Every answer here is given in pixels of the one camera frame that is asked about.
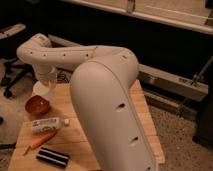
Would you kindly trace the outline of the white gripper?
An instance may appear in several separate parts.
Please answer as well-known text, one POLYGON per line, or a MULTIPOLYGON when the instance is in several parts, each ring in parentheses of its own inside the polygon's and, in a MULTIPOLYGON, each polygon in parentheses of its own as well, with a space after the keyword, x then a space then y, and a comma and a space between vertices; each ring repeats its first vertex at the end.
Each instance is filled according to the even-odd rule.
POLYGON ((57 84, 57 69, 49 65, 35 65, 36 78, 43 84, 49 84, 49 89, 54 90, 57 84))

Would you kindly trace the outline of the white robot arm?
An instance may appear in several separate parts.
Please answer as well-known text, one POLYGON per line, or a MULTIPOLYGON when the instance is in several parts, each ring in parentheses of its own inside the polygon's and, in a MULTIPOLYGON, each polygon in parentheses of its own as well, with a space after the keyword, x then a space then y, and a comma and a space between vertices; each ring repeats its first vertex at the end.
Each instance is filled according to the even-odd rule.
POLYGON ((105 45, 53 48, 38 33, 16 53, 43 84, 57 68, 73 72, 72 105, 102 171, 159 171, 129 93, 139 72, 131 50, 105 45))

